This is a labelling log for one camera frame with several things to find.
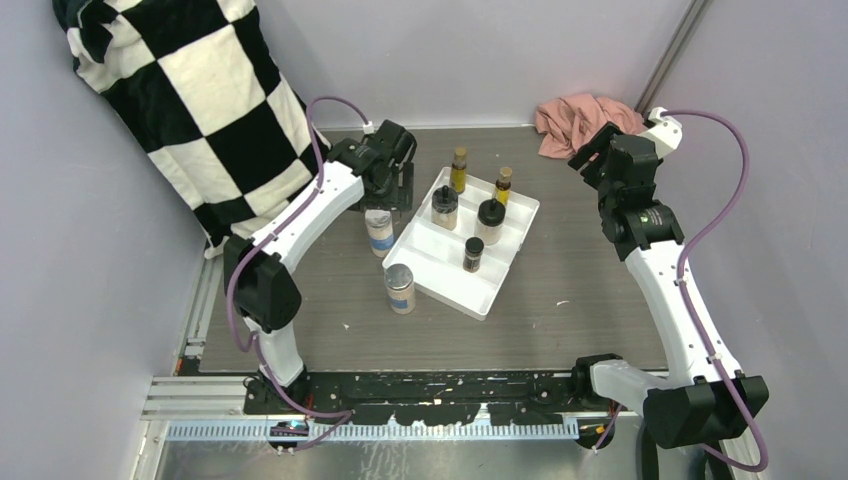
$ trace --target blue strip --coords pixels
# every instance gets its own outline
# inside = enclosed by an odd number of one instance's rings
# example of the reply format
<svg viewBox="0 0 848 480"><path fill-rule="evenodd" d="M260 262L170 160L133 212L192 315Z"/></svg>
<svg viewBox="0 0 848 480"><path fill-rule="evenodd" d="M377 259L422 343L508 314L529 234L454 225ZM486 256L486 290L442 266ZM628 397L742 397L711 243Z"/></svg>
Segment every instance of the blue strip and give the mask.
<svg viewBox="0 0 848 480"><path fill-rule="evenodd" d="M406 300L397 300L397 299L394 299L392 297L389 297L389 300L392 302L392 305L395 308L399 308L401 310L404 310L404 309L409 307L409 302L406 301Z"/></svg>
<svg viewBox="0 0 848 480"><path fill-rule="evenodd" d="M383 251L392 248L392 245L395 244L395 235L389 235L389 238L385 238L383 240L371 239L371 246L374 247L374 250Z"/></svg>

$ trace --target cylindrical container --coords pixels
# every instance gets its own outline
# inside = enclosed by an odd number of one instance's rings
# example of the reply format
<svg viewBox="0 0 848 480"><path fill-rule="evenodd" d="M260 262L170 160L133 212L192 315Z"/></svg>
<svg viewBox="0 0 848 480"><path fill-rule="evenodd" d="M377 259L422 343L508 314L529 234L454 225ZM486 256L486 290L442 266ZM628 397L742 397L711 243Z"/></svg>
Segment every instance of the cylindrical container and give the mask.
<svg viewBox="0 0 848 480"><path fill-rule="evenodd" d="M396 263L386 269L386 290L389 303L395 313L406 315L415 308L415 283L412 270L402 263Z"/></svg>
<svg viewBox="0 0 848 480"><path fill-rule="evenodd" d="M456 190L456 193L462 193L465 191L465 162L467 158L468 150L466 150L465 147L457 147L457 149L453 151L450 187Z"/></svg>
<svg viewBox="0 0 848 480"><path fill-rule="evenodd" d="M503 167L500 173L501 175L498 177L498 181L495 182L494 198L506 206L507 202L509 202L509 189L512 186L512 169Z"/></svg>
<svg viewBox="0 0 848 480"><path fill-rule="evenodd" d="M480 258L483 257L483 240L479 237L471 237L465 241L465 259L462 268L466 272L474 273L480 270Z"/></svg>
<svg viewBox="0 0 848 480"><path fill-rule="evenodd" d="M430 219L436 225L453 230L459 216L459 194L456 190L445 185L433 192L433 211Z"/></svg>
<svg viewBox="0 0 848 480"><path fill-rule="evenodd" d="M380 258L385 257L395 244L392 212L366 210L365 226L368 228L368 236L371 237L371 251Z"/></svg>
<svg viewBox="0 0 848 480"><path fill-rule="evenodd" d="M505 217L506 207L501 202L493 198L481 203L477 210L476 236L480 237L486 245L498 243Z"/></svg>

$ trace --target silver lid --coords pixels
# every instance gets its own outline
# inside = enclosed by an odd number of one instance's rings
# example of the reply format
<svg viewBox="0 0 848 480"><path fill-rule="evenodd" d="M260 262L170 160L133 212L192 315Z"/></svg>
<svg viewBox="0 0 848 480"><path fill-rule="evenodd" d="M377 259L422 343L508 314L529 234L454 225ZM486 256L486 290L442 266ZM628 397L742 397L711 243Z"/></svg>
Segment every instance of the silver lid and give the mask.
<svg viewBox="0 0 848 480"><path fill-rule="evenodd" d="M402 263L396 263L386 269L386 287L392 290L404 290L412 285L412 270Z"/></svg>
<svg viewBox="0 0 848 480"><path fill-rule="evenodd" d="M388 210L366 210L365 223L373 228L382 228L392 223L392 212Z"/></svg>

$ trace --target metal pole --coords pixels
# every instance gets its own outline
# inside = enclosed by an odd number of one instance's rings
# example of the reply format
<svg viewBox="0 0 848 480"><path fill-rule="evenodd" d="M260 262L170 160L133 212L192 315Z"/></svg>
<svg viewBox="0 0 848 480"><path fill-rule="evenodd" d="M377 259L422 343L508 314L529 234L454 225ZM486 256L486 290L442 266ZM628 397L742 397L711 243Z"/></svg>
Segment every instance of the metal pole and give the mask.
<svg viewBox="0 0 848 480"><path fill-rule="evenodd" d="M713 0L692 0L689 4L689 8L683 15L680 25L677 26L674 36L671 37L671 43L669 43L668 48L665 53L663 53L662 58L660 58L657 68L651 75L651 79L648 80L648 85L645 87L645 91L642 92L642 96L639 97L639 101L636 102L637 112L644 115L648 112L648 110L650 110L651 106L654 104L657 92L665 82L668 73L683 53L683 50L689 43L689 39L692 37L692 33L694 33L694 31L698 28L698 24L701 22L704 12L707 11L707 7L712 5L712 3Z"/></svg>

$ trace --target zip tie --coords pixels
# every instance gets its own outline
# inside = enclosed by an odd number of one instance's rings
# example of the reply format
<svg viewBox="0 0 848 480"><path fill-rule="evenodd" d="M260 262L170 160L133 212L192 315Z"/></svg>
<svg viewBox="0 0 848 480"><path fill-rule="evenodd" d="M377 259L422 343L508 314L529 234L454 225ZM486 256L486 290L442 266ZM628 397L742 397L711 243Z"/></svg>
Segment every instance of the zip tie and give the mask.
<svg viewBox="0 0 848 480"><path fill-rule="evenodd" d="M676 287L679 287L680 285L688 284L688 283L689 283L689 274L688 273L684 273L682 277L674 280L674 286L676 286Z"/></svg>

